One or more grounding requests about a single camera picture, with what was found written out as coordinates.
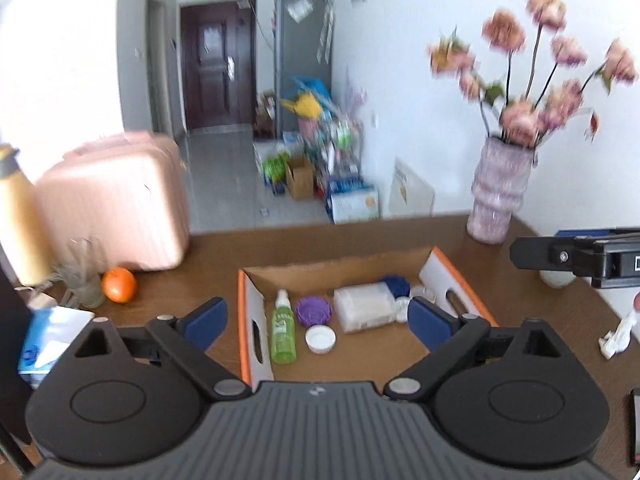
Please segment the white carton on floor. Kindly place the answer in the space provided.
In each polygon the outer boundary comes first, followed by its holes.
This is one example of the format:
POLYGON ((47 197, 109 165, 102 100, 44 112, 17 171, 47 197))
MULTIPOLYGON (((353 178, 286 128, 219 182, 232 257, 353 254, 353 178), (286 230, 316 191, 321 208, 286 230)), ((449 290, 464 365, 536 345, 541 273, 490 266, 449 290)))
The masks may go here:
POLYGON ((334 224, 370 221, 380 218, 378 190, 366 186, 348 192, 331 193, 329 217, 334 224))

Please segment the crumpled white tissue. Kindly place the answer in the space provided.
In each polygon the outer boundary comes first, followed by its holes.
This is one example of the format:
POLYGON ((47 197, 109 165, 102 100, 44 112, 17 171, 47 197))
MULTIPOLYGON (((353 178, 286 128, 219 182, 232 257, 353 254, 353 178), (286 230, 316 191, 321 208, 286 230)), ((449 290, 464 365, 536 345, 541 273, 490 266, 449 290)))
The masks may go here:
POLYGON ((620 320, 615 330, 610 330, 599 339, 600 352, 606 360, 610 360, 628 349, 632 330, 637 323, 638 312, 632 310, 620 320))

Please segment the pink suitcase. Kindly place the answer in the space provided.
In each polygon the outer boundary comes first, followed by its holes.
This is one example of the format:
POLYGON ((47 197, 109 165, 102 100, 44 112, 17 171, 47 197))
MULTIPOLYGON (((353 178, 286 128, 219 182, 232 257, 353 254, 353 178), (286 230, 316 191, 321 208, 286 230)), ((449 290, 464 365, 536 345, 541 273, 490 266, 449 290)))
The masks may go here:
POLYGON ((88 240, 99 272, 173 269, 190 240, 177 143, 125 132, 76 148, 35 184, 55 260, 71 264, 88 240))

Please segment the pink textured vase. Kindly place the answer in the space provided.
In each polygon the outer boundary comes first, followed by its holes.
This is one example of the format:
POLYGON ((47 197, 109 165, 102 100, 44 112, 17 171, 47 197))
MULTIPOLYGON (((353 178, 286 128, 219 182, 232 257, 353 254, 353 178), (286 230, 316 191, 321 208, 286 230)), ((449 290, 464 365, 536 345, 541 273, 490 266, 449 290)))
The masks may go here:
POLYGON ((491 136, 480 152, 471 192, 474 197, 466 232, 480 243, 506 240, 513 215, 524 202, 534 164, 533 150, 491 136))

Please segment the small white cap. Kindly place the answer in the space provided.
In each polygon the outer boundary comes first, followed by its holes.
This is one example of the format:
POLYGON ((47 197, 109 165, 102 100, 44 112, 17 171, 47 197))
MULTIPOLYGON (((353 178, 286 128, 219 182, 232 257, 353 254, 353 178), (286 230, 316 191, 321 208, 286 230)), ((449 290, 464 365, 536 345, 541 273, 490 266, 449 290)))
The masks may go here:
POLYGON ((311 326, 306 330, 305 342, 312 353, 327 354, 336 344, 336 333, 330 326, 311 326))

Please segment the green spray bottle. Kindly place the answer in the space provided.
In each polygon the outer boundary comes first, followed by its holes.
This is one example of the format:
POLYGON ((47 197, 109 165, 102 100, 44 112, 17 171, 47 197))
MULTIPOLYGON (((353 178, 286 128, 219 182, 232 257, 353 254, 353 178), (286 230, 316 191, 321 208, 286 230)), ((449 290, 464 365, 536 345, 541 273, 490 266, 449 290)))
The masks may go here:
POLYGON ((295 316, 288 292, 280 289, 271 319, 271 361, 290 364, 296 358, 295 316))

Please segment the white plastic jar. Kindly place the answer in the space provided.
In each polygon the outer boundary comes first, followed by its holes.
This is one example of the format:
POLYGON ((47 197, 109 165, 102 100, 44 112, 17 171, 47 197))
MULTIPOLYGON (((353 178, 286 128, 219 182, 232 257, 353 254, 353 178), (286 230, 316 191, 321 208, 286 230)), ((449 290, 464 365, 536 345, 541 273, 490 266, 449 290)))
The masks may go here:
POLYGON ((396 299, 381 283, 334 290, 333 310, 345 334, 378 328, 396 321, 396 299))

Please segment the blue tissue pack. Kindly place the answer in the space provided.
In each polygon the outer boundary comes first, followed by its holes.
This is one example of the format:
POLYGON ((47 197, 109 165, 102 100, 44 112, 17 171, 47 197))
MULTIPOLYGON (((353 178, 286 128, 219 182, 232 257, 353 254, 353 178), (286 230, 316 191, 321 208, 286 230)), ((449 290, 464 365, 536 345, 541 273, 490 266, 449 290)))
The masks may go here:
POLYGON ((93 318, 91 311, 66 307, 32 310, 32 322, 17 367, 21 378, 32 388, 38 388, 93 318))

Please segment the pale green bowl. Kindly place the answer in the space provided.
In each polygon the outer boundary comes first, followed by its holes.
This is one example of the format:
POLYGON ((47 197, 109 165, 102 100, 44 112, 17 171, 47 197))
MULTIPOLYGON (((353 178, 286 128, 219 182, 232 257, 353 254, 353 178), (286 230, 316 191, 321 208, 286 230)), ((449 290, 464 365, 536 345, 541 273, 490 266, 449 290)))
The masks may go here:
POLYGON ((562 271, 540 271, 539 277, 544 284, 554 289, 564 288, 576 280, 576 276, 573 273, 562 271))

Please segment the blue gear lid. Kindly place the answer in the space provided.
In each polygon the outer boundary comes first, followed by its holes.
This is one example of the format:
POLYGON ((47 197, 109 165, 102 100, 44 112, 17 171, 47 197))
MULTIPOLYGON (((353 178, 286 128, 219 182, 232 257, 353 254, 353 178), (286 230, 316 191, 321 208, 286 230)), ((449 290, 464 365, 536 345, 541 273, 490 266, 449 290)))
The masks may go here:
POLYGON ((380 279, 385 284, 395 299, 410 297, 411 284, 403 276, 397 274, 385 275, 380 279))

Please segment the yellow thermos bottle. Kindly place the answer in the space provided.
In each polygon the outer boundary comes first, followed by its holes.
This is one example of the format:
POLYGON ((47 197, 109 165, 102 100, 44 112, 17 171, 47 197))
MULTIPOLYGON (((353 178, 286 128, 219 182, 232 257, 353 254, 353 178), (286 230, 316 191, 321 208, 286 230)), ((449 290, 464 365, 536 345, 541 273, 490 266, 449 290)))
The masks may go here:
POLYGON ((35 188, 10 144, 1 145, 1 246, 22 285, 37 285, 51 274, 52 252, 36 207, 35 188))

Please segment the small cardboard box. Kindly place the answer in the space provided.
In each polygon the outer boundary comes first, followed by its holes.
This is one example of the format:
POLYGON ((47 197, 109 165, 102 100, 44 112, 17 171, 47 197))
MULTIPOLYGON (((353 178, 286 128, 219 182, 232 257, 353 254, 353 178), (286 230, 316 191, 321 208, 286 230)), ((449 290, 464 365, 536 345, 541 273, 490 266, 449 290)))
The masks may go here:
POLYGON ((286 187, 293 200, 314 197, 314 165, 305 157, 291 158, 286 166, 286 187))

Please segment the yellow watering can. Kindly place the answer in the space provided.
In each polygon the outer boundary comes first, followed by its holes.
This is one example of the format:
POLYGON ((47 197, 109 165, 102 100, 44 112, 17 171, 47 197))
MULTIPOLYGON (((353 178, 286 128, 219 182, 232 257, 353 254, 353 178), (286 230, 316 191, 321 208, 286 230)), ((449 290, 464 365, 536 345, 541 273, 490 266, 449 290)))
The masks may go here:
POLYGON ((282 99, 280 104, 297 117, 307 120, 318 120, 322 113, 322 105, 311 92, 299 93, 295 100, 282 99))

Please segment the black smartphone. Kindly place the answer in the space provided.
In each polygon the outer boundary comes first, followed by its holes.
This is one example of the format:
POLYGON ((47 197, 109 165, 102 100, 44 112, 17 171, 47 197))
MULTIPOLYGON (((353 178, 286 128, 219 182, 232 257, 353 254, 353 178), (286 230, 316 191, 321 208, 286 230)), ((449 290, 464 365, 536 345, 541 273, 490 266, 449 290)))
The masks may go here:
POLYGON ((634 466, 640 465, 640 388, 629 393, 630 416, 630 460, 634 466))

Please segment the purple gear lid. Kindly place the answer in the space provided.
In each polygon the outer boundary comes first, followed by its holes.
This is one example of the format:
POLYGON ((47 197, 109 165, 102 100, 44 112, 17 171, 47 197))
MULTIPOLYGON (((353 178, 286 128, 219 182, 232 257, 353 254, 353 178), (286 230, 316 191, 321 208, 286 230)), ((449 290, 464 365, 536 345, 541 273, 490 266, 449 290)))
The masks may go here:
POLYGON ((299 300, 294 312, 297 322, 306 328, 328 325, 332 316, 329 301, 317 296, 307 296, 299 300))

